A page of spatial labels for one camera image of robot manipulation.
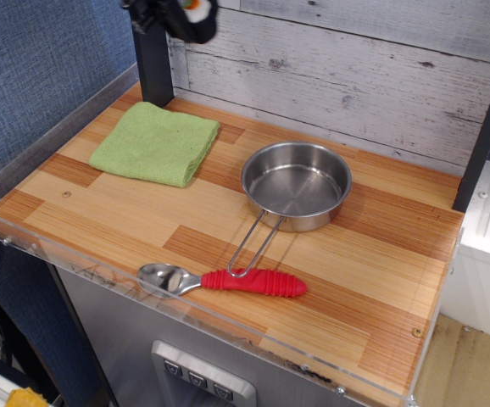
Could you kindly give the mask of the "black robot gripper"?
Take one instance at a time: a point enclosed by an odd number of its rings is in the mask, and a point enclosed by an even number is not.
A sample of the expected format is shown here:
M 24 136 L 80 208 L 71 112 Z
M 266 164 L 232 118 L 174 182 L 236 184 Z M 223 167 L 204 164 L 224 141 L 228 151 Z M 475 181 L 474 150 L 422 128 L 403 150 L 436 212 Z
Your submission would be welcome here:
M 177 1 L 123 0 L 120 6 L 129 13 L 133 31 L 146 35 L 155 24 L 161 25 L 171 36 L 177 36 L 183 16 Z

